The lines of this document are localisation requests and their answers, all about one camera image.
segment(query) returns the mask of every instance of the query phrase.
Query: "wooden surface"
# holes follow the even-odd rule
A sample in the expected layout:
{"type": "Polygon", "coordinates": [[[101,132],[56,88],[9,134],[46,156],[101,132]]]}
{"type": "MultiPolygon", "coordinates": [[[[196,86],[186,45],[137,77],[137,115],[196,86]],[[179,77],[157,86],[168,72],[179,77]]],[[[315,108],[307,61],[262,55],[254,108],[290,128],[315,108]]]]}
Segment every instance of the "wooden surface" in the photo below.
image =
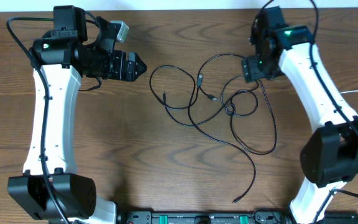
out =
{"type": "MultiPolygon", "coordinates": [[[[175,124],[149,89],[151,71],[161,64],[177,65],[193,75],[213,55],[252,55],[247,39],[256,10],[95,12],[106,20],[123,20],[129,27],[125,44],[149,66],[134,83],[109,80],[100,90],[79,93],[75,114],[75,156],[78,173],[96,182],[98,194],[123,207],[154,210],[244,211],[259,207],[285,208],[303,180],[299,154],[311,136],[307,115],[286,77],[264,81],[277,119],[277,150],[252,156],[257,178],[239,203],[232,200],[248,187],[252,166],[236,149],[205,138],[197,130],[175,124]]],[[[314,24],[311,9],[284,10],[289,24],[314,24]]],[[[11,16],[51,17],[52,13],[0,13],[0,222],[34,223],[7,194],[7,179],[21,175],[32,134],[34,81],[28,59],[6,30],[11,16]]],[[[50,22],[16,22],[14,30],[30,47],[52,28],[50,22]]],[[[90,38],[97,30],[89,27],[90,38]]],[[[321,10],[318,45],[324,64],[341,91],[358,89],[358,9],[321,10]]],[[[203,70],[203,88],[219,96],[231,77],[241,74],[240,60],[219,58],[203,70]]],[[[83,79],[83,88],[95,84],[83,79]]],[[[187,105],[192,89],[184,74],[162,70],[153,80],[155,91],[167,92],[173,106],[187,105]]],[[[247,88],[236,80],[227,95],[247,88]]],[[[264,150],[272,147],[273,127],[261,90],[257,112],[235,118],[243,140],[264,150]]],[[[358,93],[346,95],[358,111],[358,93]]],[[[251,96],[235,99],[238,111],[250,111],[251,96]]],[[[202,96],[193,117],[201,121],[219,103],[202,96]]],[[[188,122],[186,111],[174,113],[188,122]]],[[[221,113],[202,128],[234,142],[229,116],[221,113]]],[[[358,192],[358,176],[345,189],[358,192]]],[[[330,210],[357,210],[358,199],[337,195],[330,210]]]]}

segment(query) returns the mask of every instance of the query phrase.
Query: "wooden table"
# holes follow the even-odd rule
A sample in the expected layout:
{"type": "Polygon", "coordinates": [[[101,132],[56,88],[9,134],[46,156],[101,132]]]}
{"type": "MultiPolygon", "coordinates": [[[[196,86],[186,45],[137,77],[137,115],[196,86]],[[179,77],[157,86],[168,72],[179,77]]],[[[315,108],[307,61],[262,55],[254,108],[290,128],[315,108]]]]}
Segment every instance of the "wooden table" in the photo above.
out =
{"type": "MultiPolygon", "coordinates": [[[[194,128],[175,124],[149,89],[158,65],[177,65],[195,75],[213,55],[252,55],[250,25],[257,10],[94,12],[106,20],[123,20],[130,27],[125,44],[116,48],[137,52],[149,66],[136,82],[103,82],[100,90],[78,94],[75,115],[75,156],[80,175],[96,182],[100,196],[122,207],[173,211],[244,211],[259,207],[285,208],[303,180],[299,154],[311,136],[308,117],[286,77],[264,81],[277,119],[277,149],[252,156],[257,178],[239,203],[232,200],[248,187],[252,166],[230,146],[211,141],[194,128]]],[[[311,9],[286,9],[289,24],[313,28],[311,9]]],[[[12,16],[52,17],[52,13],[0,13],[0,222],[38,223],[7,194],[7,179],[21,175],[32,134],[34,81],[28,59],[6,29],[12,16]]],[[[52,28],[51,22],[15,22],[14,31],[30,47],[52,28]]],[[[97,30],[89,26],[94,39],[97,30]]],[[[322,9],[317,42],[322,59],[340,91],[358,90],[358,9],[322,9]]],[[[219,96],[223,85],[241,74],[238,58],[219,58],[204,70],[203,88],[219,96]]],[[[84,78],[83,88],[95,84],[84,78]]],[[[156,92],[167,92],[174,106],[188,104],[191,80],[180,72],[162,70],[153,80],[156,92]]],[[[249,88],[237,79],[227,96],[249,88]]],[[[272,147],[273,126],[261,90],[259,109],[248,118],[235,118],[238,135],[250,146],[272,147]]],[[[358,111],[358,93],[346,95],[358,111]]],[[[238,111],[250,111],[251,96],[235,99],[238,111]]],[[[200,97],[192,113],[197,121],[220,107],[200,97]]],[[[188,122],[186,111],[173,113],[188,122]]],[[[235,142],[229,116],[221,113],[202,128],[218,139],[235,142]]],[[[345,189],[358,192],[358,176],[345,189]]],[[[357,210],[358,199],[337,195],[330,210],[357,210]]]]}

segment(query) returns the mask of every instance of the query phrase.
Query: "led light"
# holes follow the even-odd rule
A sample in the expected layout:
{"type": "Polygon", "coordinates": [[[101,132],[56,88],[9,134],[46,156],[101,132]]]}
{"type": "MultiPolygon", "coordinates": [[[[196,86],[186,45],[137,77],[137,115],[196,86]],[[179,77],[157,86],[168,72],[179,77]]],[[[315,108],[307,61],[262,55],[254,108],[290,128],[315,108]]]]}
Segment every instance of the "led light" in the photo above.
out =
{"type": "Polygon", "coordinates": [[[291,33],[292,33],[292,30],[286,30],[286,31],[284,31],[284,34],[287,35],[287,36],[291,35],[291,33]]]}

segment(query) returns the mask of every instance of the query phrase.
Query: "cable plug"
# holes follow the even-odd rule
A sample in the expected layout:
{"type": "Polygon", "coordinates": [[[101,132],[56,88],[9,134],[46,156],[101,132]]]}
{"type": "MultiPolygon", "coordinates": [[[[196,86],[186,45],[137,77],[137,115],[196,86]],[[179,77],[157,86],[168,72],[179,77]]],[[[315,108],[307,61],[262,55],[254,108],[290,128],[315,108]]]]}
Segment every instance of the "cable plug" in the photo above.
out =
{"type": "Polygon", "coordinates": [[[218,100],[214,95],[211,95],[211,94],[208,94],[207,97],[208,97],[210,100],[213,100],[213,101],[217,101],[217,100],[218,100]]]}

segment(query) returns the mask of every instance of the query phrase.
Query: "wood grain tabletop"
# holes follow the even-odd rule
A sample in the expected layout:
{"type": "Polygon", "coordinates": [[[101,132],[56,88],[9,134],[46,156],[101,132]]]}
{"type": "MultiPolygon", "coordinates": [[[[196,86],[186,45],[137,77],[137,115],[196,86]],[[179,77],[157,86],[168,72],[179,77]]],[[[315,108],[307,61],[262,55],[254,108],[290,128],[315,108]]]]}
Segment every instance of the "wood grain tabletop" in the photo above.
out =
{"type": "MultiPolygon", "coordinates": [[[[312,9],[283,11],[287,23],[313,28],[312,9]]],[[[283,209],[290,203],[303,180],[299,155],[311,129],[286,77],[264,81],[277,122],[277,148],[267,156],[251,155],[256,180],[236,204],[232,200],[252,180],[249,160],[233,147],[174,123],[149,88],[150,73],[159,65],[176,65],[195,77],[201,64],[213,55],[254,54],[248,36],[256,13],[255,9],[94,12],[108,21],[125,21],[130,27],[127,40],[116,44],[116,49],[135,51],[148,65],[148,71],[133,83],[106,80],[101,89],[78,94],[74,135],[78,174],[92,178],[100,196],[120,207],[156,211],[283,209]]],[[[358,90],[358,9],[322,9],[320,13],[317,43],[324,65],[339,91],[358,90]]],[[[0,223],[40,223],[7,194],[8,177],[22,174],[35,105],[30,62],[6,29],[6,21],[12,16],[52,17],[52,13],[0,13],[0,223]]],[[[18,21],[13,25],[26,47],[52,27],[51,22],[18,21]]],[[[88,26],[89,39],[97,33],[95,27],[88,26]]],[[[241,60],[217,58],[202,73],[203,89],[220,96],[223,85],[241,74],[241,60]]],[[[95,83],[84,78],[82,88],[95,83]]],[[[241,78],[234,80],[226,89],[225,99],[253,85],[241,78]]],[[[154,75],[153,87],[160,97],[165,91],[173,106],[186,106],[193,84],[183,73],[165,69],[154,75]]],[[[234,128],[245,143],[266,151],[273,145],[273,124],[261,89],[255,94],[258,110],[250,117],[234,118],[234,128]]],[[[345,99],[358,112],[358,93],[345,99]]],[[[234,102],[239,113],[246,113],[253,109],[255,100],[241,95],[234,102]]],[[[219,107],[220,103],[200,95],[191,112],[196,121],[201,121],[219,107]]],[[[186,111],[174,111],[173,115],[189,123],[186,111]]],[[[235,143],[225,112],[201,128],[235,143]]],[[[358,192],[358,176],[345,189],[358,192]]],[[[329,210],[358,212],[358,198],[338,194],[329,210]]]]}

